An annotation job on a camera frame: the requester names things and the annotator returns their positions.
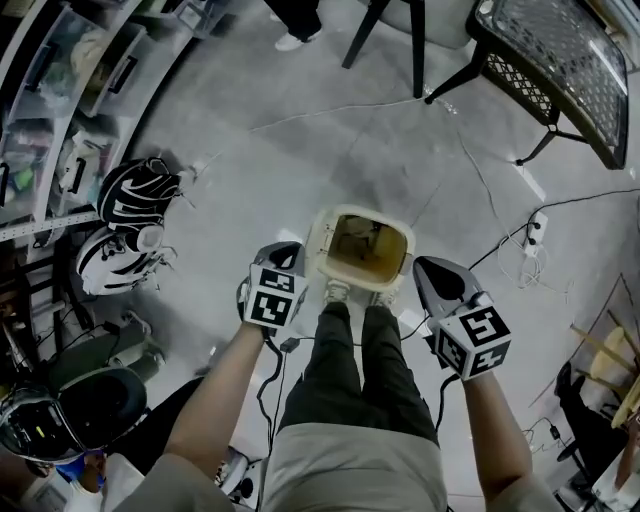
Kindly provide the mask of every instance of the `concrete floor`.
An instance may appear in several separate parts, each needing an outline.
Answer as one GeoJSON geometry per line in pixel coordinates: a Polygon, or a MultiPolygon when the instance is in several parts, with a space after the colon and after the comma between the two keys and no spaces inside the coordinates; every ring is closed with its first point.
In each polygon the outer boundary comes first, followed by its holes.
{"type": "MultiPolygon", "coordinates": [[[[442,102],[430,107],[413,102],[342,110],[255,130],[296,114],[411,98],[408,36],[379,24],[354,67],[345,70],[340,63],[364,7],[355,0],[326,0],[320,12],[323,37],[283,54],[273,48],[283,27],[269,20],[264,4],[252,3],[224,36],[194,48],[141,134],[139,154],[157,146],[172,150],[184,165],[208,162],[186,194],[195,209],[178,200],[167,214],[165,242],[179,254],[174,270],[160,270],[159,291],[139,291],[136,297],[138,309],[169,347],[168,364],[151,383],[152,403],[206,366],[212,348],[223,347],[232,337],[239,324],[235,290],[258,248],[278,238],[306,238],[323,208],[352,203],[410,224],[417,238],[416,255],[470,265],[493,247],[503,229],[461,147],[456,125],[507,227],[521,225],[541,204],[509,162],[528,154],[544,128],[484,79],[443,98],[456,114],[442,102]]],[[[469,48],[451,51],[428,44],[426,49],[427,87],[437,86],[469,61],[469,48]]],[[[557,140],[527,165],[546,191],[547,202],[640,187],[629,172],[638,162],[633,141],[639,86],[637,75],[631,77],[629,168],[608,171],[588,146],[557,140]]],[[[547,213],[545,286],[519,290],[502,273],[495,255],[477,267],[476,275],[514,333],[506,363],[496,374],[518,422],[524,429],[546,415],[567,440],[571,432],[549,384],[578,347],[569,325],[591,325],[621,272],[640,304],[636,195],[561,206],[547,213]]],[[[507,244],[501,260],[517,275],[522,257],[514,247],[507,244]]],[[[313,334],[323,285],[322,277],[312,277],[309,297],[292,329],[280,334],[283,339],[292,333],[313,334]]],[[[633,312],[624,291],[618,287],[612,300],[631,328],[633,312]]],[[[351,309],[359,337],[362,307],[354,304],[351,309]]],[[[422,317],[411,279],[404,282],[395,311],[422,317]]],[[[408,333],[414,326],[408,320],[400,328],[408,333]]],[[[438,388],[449,373],[439,369],[421,338],[407,340],[403,348],[435,415],[438,388]]],[[[310,350],[311,343],[302,342],[289,358],[285,396],[310,350]]],[[[585,364],[592,357],[588,349],[579,355],[585,364]]],[[[274,360],[265,349],[234,439],[250,457],[266,453],[266,424],[255,392],[272,373],[274,360]]],[[[272,413],[277,388],[272,385],[265,394],[272,413]]],[[[447,391],[440,432],[451,506],[482,510],[459,384],[447,391]]],[[[539,424],[533,448],[543,443],[545,450],[534,456],[536,471],[555,485],[559,448],[552,446],[547,427],[539,424]]]]}

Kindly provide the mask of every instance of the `gray t-shirt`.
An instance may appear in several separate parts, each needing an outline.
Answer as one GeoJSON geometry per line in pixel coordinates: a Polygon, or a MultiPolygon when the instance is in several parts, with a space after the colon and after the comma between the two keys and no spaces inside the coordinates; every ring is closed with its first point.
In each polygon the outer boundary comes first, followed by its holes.
{"type": "MultiPolygon", "coordinates": [[[[420,437],[364,427],[307,423],[275,439],[263,512],[419,510],[444,512],[440,450],[420,437]]],[[[514,482],[490,512],[561,512],[535,477],[514,482]]],[[[162,456],[116,512],[232,512],[204,473],[176,455],[162,456]]]]}

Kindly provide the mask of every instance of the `power strip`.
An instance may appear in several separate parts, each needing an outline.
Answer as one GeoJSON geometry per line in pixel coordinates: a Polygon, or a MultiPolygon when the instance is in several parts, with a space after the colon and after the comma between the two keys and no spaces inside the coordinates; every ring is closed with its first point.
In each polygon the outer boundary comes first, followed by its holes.
{"type": "Polygon", "coordinates": [[[533,220],[527,226],[527,239],[524,243],[524,253],[530,258],[538,255],[538,250],[542,245],[542,237],[547,230],[549,218],[541,212],[536,213],[533,220]]]}

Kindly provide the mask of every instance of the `pants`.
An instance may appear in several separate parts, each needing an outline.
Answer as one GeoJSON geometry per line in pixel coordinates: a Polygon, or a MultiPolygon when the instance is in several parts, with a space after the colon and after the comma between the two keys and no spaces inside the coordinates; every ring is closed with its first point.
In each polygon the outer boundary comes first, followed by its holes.
{"type": "Polygon", "coordinates": [[[371,427],[438,444],[431,413],[402,355],[398,322],[384,307],[367,309],[362,329],[365,383],[353,358],[349,311],[329,304],[318,319],[311,360],[287,397],[279,430],[302,423],[371,427]]]}
{"type": "Polygon", "coordinates": [[[625,447],[628,436],[620,429],[612,429],[606,418],[584,405],[577,391],[567,392],[560,399],[560,407],[573,431],[585,468],[595,481],[625,447]]]}
{"type": "Polygon", "coordinates": [[[265,0],[271,10],[289,29],[289,33],[307,41],[322,28],[318,18],[319,0],[265,0]]]}
{"type": "Polygon", "coordinates": [[[202,379],[187,382],[130,432],[111,443],[105,452],[124,455],[140,473],[146,475],[164,452],[178,414],[201,382],[202,379]]]}

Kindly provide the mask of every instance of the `white box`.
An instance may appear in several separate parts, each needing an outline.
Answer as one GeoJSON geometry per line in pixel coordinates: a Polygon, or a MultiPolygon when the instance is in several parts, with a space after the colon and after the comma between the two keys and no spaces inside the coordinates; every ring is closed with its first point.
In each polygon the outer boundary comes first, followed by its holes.
{"type": "Polygon", "coordinates": [[[304,277],[251,264],[244,320],[280,329],[298,313],[307,293],[304,277]]]}
{"type": "Polygon", "coordinates": [[[511,343],[511,332],[493,306],[443,318],[432,329],[436,354],[462,380],[500,366],[511,343]]]}

